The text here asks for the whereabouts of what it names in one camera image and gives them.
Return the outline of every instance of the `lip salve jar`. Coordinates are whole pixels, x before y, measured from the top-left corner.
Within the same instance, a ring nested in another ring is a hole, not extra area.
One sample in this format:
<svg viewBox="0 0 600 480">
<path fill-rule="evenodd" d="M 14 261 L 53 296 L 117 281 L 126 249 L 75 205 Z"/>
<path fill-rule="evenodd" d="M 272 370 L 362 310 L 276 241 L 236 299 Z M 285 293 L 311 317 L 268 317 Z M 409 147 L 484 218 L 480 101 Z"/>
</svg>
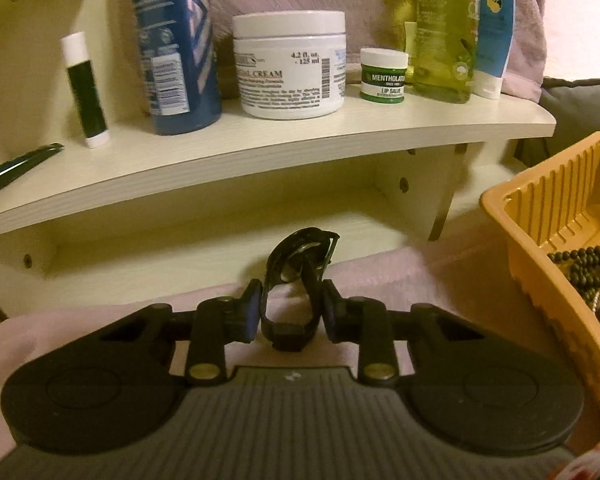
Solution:
<svg viewBox="0 0 600 480">
<path fill-rule="evenodd" d="M 390 48 L 363 48 L 360 50 L 360 64 L 360 97 L 376 103 L 404 101 L 404 77 L 409 54 Z"/>
<path fill-rule="evenodd" d="M 344 12 L 287 10 L 234 16 L 242 108 L 264 119 L 306 119 L 344 103 Z"/>
</svg>

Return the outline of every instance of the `gray pillow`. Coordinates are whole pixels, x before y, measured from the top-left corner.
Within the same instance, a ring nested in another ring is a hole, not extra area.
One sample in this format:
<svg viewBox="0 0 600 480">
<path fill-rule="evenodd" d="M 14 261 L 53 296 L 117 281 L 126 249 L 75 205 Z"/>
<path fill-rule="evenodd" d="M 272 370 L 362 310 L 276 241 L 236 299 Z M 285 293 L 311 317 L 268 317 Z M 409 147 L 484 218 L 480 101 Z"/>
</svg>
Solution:
<svg viewBox="0 0 600 480">
<path fill-rule="evenodd" d="M 518 143 L 516 158 L 527 166 L 534 166 L 600 131 L 600 79 L 545 79 L 540 105 L 555 117 L 555 133 L 553 137 Z"/>
</svg>

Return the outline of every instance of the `white jar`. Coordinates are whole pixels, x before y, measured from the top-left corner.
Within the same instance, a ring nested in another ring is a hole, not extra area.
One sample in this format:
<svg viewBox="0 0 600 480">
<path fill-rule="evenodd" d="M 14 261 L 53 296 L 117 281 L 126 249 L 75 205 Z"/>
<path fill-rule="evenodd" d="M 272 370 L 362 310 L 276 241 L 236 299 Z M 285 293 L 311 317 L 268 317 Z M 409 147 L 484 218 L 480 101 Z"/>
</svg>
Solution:
<svg viewBox="0 0 600 480">
<path fill-rule="evenodd" d="M 234 16 L 242 108 L 265 119 L 330 114 L 344 102 L 344 12 L 287 10 Z"/>
</svg>

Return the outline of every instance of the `barcode label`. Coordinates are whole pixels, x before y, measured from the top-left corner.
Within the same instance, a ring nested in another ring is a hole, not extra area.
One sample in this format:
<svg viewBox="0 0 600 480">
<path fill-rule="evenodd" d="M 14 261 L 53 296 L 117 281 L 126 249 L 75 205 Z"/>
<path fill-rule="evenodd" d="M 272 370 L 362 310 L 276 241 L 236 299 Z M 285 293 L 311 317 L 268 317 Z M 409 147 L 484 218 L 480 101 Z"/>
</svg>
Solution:
<svg viewBox="0 0 600 480">
<path fill-rule="evenodd" d="M 322 58 L 322 98 L 328 99 L 331 95 L 331 59 Z"/>
<path fill-rule="evenodd" d="M 187 88 L 184 85 L 180 54 L 158 56 L 151 60 L 154 69 L 155 93 L 162 115 L 184 114 L 189 111 Z"/>
</svg>

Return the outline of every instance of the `plastic basket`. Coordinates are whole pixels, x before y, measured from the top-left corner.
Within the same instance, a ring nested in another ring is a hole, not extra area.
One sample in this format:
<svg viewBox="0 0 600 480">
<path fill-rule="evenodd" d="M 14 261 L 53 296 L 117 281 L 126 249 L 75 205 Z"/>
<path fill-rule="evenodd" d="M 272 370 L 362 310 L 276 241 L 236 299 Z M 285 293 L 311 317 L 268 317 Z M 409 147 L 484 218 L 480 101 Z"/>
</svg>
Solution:
<svg viewBox="0 0 600 480">
<path fill-rule="evenodd" d="M 600 245 L 600 132 L 480 197 L 507 234 L 509 269 L 566 346 L 600 409 L 600 325 L 546 256 Z"/>
</svg>

